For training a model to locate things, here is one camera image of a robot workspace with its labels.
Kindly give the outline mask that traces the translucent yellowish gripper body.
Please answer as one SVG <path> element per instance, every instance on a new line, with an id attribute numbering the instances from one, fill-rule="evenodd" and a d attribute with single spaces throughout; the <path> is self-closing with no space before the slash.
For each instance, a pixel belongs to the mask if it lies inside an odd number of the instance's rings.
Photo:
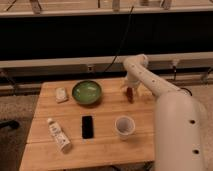
<path id="1" fill-rule="evenodd" d="M 141 82 L 138 80 L 132 80 L 125 77 L 121 88 L 124 90 L 124 94 L 126 95 L 127 87 L 130 87 L 133 89 L 133 96 L 139 97 L 142 95 L 140 84 Z"/>

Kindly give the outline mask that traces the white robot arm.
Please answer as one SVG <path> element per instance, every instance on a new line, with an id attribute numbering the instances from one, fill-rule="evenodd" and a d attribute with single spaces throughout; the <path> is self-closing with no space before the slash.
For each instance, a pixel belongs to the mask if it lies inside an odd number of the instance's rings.
<path id="1" fill-rule="evenodd" d="M 123 61 L 124 85 L 137 89 L 142 83 L 156 97 L 154 109 L 155 171 L 205 171 L 199 101 L 183 89 L 147 69 L 144 54 Z"/>

